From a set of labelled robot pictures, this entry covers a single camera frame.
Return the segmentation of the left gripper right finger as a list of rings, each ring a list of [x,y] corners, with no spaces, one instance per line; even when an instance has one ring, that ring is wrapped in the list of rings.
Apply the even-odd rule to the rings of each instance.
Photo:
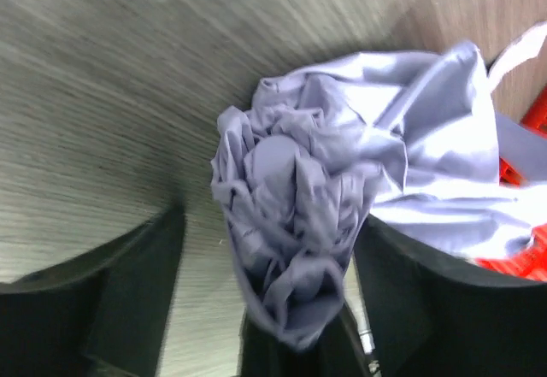
[[[544,376],[546,284],[475,266],[369,216],[354,257],[384,376]]]

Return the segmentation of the lavender folding umbrella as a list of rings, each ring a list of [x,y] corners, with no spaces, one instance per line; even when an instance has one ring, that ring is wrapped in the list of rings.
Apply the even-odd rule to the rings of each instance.
[[[487,67],[443,53],[358,52],[260,80],[218,118],[211,191],[250,317],[302,351],[344,302],[359,231],[376,217],[465,260],[519,229],[500,185],[492,91],[540,52],[538,23]]]

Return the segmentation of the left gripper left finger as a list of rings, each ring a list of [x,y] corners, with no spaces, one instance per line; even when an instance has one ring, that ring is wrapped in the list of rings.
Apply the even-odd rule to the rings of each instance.
[[[1,284],[3,376],[154,376],[183,255],[180,203]]]

